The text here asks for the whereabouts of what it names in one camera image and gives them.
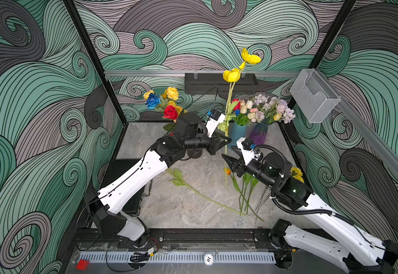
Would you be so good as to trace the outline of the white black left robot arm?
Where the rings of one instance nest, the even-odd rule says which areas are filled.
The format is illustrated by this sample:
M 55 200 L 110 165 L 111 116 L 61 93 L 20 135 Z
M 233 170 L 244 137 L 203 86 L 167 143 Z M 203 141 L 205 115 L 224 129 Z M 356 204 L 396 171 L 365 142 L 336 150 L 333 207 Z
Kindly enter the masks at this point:
M 230 138 L 215 132 L 224 120 L 225 115 L 217 110 L 209 112 L 205 123 L 195 113 L 181 115 L 134 166 L 95 194 L 87 195 L 89 213 L 100 234 L 146 242 L 146 226 L 139 218 L 125 214 L 123 207 L 154 177 L 182 160 L 187 151 L 207 150 L 215 155 L 229 144 Z

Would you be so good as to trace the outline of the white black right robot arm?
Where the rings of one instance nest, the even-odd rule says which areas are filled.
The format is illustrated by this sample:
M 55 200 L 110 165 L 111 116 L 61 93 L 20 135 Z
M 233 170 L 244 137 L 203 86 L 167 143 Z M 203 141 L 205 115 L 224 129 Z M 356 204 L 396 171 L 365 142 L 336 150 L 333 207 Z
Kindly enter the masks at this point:
M 291 163 L 276 148 L 255 148 L 243 139 L 232 150 L 239 156 L 223 155 L 231 172 L 245 174 L 271 190 L 270 199 L 280 210 L 304 216 L 332 238 L 307 232 L 288 221 L 278 221 L 271 231 L 277 243 L 309 252 L 348 274 L 393 274 L 398 245 L 381 240 L 357 227 L 354 221 L 332 209 L 313 189 L 291 176 Z

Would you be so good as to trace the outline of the purple glass vase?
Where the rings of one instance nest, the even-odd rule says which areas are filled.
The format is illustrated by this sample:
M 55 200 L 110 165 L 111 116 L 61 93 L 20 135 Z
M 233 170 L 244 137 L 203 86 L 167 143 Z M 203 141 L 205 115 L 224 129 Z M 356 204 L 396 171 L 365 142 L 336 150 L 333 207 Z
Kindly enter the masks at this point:
M 249 134 L 249 138 L 255 145 L 263 145 L 265 143 L 269 125 L 267 123 L 256 123 Z

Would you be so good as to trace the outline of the black vase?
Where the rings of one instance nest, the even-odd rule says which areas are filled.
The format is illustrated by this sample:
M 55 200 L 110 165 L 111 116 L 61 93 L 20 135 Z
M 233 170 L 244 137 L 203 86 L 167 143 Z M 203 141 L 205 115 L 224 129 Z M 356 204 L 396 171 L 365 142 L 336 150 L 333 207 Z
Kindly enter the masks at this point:
M 198 159 L 202 157 L 202 150 L 189 150 L 187 151 L 188 158 Z

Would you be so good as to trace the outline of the yellow poppy spray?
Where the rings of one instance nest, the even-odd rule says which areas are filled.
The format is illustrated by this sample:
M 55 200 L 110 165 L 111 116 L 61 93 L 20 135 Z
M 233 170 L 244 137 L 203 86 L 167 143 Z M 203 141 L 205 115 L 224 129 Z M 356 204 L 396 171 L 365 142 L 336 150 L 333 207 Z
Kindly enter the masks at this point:
M 232 119 L 232 95 L 236 83 L 242 78 L 246 64 L 256 65 L 261 62 L 261 57 L 257 54 L 250 54 L 246 48 L 241 51 L 241 58 L 243 63 L 238 68 L 233 68 L 232 70 L 226 70 L 223 73 L 223 79 L 229 83 L 229 92 L 225 107 L 225 118 L 222 123 L 218 125 L 219 130 L 223 130 L 225 137 L 229 136 L 229 122 Z
M 188 184 L 183 177 L 183 173 L 179 170 L 179 169 L 167 169 L 165 172 L 167 172 L 172 179 L 170 180 L 175 186 L 183 186 L 183 187 L 187 187 L 188 189 L 190 189 L 191 191 L 193 191 L 195 194 L 199 195 L 200 197 L 204 198 L 205 200 L 207 200 L 208 202 L 214 203 L 222 208 L 225 208 L 227 210 L 230 210 L 232 212 L 235 212 L 241 216 L 246 216 L 245 213 L 242 213 L 240 211 L 237 211 L 231 207 L 228 207 L 224 204 L 221 204 L 219 202 L 216 202 L 215 200 L 203 195 L 202 193 L 200 193 L 199 191 L 197 191 L 195 188 L 193 188 L 190 184 Z

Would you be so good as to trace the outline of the yellow tulip single stem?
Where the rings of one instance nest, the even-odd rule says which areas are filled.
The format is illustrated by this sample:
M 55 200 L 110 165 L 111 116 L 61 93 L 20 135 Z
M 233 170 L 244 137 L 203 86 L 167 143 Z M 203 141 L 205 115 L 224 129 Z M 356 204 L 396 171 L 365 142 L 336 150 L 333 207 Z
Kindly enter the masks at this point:
M 240 196 L 239 196 L 239 210 L 242 213 L 248 213 L 248 189 L 250 186 L 250 175 L 245 174 L 242 177 L 241 187 L 240 187 Z

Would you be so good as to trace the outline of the teal ceramic vase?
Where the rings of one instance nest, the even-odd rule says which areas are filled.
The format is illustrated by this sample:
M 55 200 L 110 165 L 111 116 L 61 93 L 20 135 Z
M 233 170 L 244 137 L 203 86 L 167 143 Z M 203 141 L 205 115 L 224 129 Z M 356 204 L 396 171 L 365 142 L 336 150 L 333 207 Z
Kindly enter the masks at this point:
M 231 138 L 231 142 L 228 144 L 228 147 L 236 146 L 237 145 L 237 141 L 240 138 L 245 136 L 246 129 L 247 129 L 247 125 L 240 126 L 240 125 L 238 125 L 236 123 L 232 123 L 229 126 L 229 138 Z

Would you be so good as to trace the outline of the orange tulip stem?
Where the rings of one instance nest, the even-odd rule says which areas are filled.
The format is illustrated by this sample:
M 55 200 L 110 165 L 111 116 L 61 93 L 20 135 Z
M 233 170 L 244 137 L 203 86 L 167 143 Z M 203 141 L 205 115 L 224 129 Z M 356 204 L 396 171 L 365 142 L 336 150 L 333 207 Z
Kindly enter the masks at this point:
M 241 187 L 242 177 L 241 177 L 240 179 L 237 179 L 236 174 L 235 174 L 235 173 L 232 173 L 228 167 L 225 167 L 225 168 L 224 168 L 224 173 L 225 173 L 226 177 L 227 177 L 228 179 L 231 180 L 232 185 L 233 185 L 235 191 L 238 193 L 238 196 L 240 196 L 240 187 Z M 261 220 L 261 221 L 264 221 L 263 218 L 261 218 L 261 217 L 259 216 L 259 214 L 258 214 L 260 205 L 261 205 L 261 203 L 258 203 L 258 206 L 257 206 L 257 207 L 253 207 L 253 206 L 251 206 L 251 204 L 250 204 L 250 206 L 249 206 L 249 208 L 248 208 L 248 213 L 246 213 L 246 215 L 253 215 L 253 216 L 255 216 L 257 219 L 259 219 L 259 220 Z

